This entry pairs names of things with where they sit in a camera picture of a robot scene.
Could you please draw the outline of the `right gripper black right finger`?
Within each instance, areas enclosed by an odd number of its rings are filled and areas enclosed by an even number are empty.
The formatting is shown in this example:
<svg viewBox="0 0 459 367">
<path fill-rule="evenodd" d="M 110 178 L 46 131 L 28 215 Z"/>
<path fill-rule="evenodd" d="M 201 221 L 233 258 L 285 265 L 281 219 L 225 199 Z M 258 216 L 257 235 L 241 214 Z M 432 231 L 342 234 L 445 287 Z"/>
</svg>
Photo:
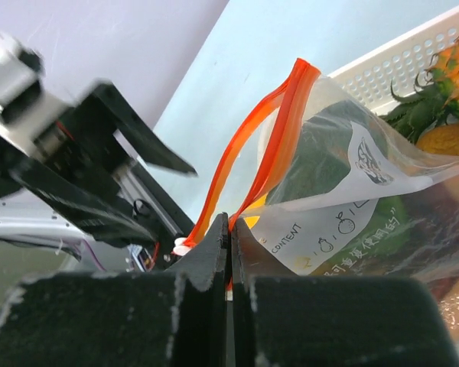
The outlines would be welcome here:
<svg viewBox="0 0 459 367">
<path fill-rule="evenodd" d="M 293 274 L 242 220 L 231 249 L 238 366 L 459 366 L 422 283 Z"/>
</svg>

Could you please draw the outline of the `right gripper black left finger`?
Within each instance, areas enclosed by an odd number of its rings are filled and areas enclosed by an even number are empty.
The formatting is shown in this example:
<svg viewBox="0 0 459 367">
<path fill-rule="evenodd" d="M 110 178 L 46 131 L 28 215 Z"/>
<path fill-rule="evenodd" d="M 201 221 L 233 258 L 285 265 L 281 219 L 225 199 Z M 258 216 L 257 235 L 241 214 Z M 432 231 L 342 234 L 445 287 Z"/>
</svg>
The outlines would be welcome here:
<svg viewBox="0 0 459 367">
<path fill-rule="evenodd" d="M 28 277 L 0 311 L 0 366 L 222 366 L 228 219 L 165 271 Z"/>
</svg>

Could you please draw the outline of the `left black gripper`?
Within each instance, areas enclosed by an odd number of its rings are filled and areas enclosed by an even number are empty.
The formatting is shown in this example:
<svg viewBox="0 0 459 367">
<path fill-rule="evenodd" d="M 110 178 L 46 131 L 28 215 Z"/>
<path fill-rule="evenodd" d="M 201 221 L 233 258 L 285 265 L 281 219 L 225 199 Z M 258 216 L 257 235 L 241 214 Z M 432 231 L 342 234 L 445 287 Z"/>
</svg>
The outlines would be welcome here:
<svg viewBox="0 0 459 367">
<path fill-rule="evenodd" d="M 8 104 L 0 102 L 0 198 L 21 185 L 99 242 L 115 248 L 154 242 L 155 234 L 132 218 L 118 195 L 114 175 L 129 156 L 117 131 L 144 162 L 197 175 L 112 83 L 96 83 L 79 104 L 69 106 L 35 82 Z M 24 157 L 30 158 L 18 164 Z"/>
</svg>

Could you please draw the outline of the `clear zip bag red zipper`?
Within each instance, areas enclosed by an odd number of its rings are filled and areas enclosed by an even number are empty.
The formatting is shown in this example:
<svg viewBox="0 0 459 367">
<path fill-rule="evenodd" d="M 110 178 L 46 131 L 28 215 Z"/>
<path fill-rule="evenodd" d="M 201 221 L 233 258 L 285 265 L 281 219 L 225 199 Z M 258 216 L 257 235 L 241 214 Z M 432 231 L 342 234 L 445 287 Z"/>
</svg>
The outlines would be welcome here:
<svg viewBox="0 0 459 367">
<path fill-rule="evenodd" d="M 187 236 L 175 240 L 174 254 L 186 255 L 202 241 L 233 165 L 256 130 L 262 133 L 259 166 L 253 171 L 252 184 L 243 188 L 245 198 L 236 202 L 230 227 L 243 219 L 249 205 L 281 183 L 295 156 L 304 122 L 345 100 L 369 110 L 307 61 L 296 60 L 287 79 L 261 100 L 232 137 L 217 165 L 195 227 Z M 459 178 L 459 157 L 422 151 L 371 113 L 369 122 L 351 123 L 350 172 L 334 189 L 265 204 L 250 232 L 293 274 L 316 276 L 313 272 L 320 265 L 365 229 L 380 199 L 398 196 L 409 216 L 405 224 L 409 241 L 384 274 L 365 275 L 415 278 L 432 293 L 436 280 L 459 271 L 459 246 L 454 246 L 454 234 L 443 229 L 434 214 L 444 199 L 441 185 Z"/>
</svg>

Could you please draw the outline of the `dark green avocado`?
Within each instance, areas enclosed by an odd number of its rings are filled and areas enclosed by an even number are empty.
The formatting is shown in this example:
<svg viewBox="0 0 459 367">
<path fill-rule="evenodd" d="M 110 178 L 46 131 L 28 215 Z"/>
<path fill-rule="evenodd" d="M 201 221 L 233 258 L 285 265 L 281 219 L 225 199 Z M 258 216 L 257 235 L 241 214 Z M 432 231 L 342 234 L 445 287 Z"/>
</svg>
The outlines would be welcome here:
<svg viewBox="0 0 459 367">
<path fill-rule="evenodd" d="M 304 122 L 287 174 L 266 197 L 267 205 L 330 192 L 350 172 L 348 148 L 352 122 L 372 113 L 350 100 L 334 103 Z"/>
</svg>

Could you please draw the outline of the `yellow mango front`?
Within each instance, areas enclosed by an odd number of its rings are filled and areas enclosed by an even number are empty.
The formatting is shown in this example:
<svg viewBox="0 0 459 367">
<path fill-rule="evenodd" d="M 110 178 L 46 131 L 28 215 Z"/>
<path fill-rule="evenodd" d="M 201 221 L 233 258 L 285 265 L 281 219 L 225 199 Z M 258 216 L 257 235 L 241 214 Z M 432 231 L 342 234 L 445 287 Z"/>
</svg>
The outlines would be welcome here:
<svg viewBox="0 0 459 367">
<path fill-rule="evenodd" d="M 242 214 L 242 218 L 246 225 L 252 229 L 260 219 L 259 211 L 265 206 L 267 195 L 261 196 L 254 203 L 249 205 Z"/>
</svg>

